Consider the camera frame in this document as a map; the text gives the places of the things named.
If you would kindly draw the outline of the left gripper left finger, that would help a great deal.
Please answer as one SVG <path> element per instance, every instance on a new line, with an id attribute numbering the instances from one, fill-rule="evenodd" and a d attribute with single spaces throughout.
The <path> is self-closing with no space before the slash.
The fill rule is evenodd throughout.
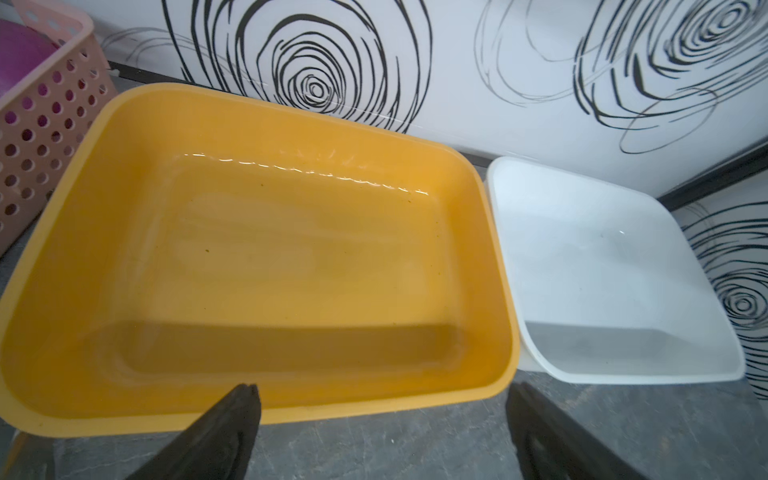
<path id="1" fill-rule="evenodd" d="M 258 387 L 240 384 L 129 477 L 242 479 L 261 414 Z"/>

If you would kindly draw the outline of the yellow plastic storage box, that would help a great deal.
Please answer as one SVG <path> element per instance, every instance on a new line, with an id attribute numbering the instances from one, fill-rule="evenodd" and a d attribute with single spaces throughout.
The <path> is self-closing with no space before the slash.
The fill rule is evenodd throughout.
<path id="1" fill-rule="evenodd" d="M 110 101 L 1 298 L 1 417 L 182 430 L 492 397 L 520 340 L 484 185 L 430 141 L 181 84 Z"/>

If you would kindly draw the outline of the white plastic storage box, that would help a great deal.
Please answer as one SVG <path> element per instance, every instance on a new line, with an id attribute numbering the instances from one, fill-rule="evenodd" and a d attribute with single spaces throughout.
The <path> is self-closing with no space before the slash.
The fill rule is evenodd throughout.
<path id="1" fill-rule="evenodd" d="M 653 197 L 514 157 L 485 185 L 521 335 L 519 366 L 572 384 L 741 379 L 734 329 Z"/>

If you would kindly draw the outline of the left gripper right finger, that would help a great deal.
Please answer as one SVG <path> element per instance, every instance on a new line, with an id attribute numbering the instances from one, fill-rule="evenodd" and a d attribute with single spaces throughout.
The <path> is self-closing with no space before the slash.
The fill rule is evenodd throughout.
<path id="1" fill-rule="evenodd" d="M 525 479 L 645 477 L 528 383 L 510 385 L 505 411 Z"/>

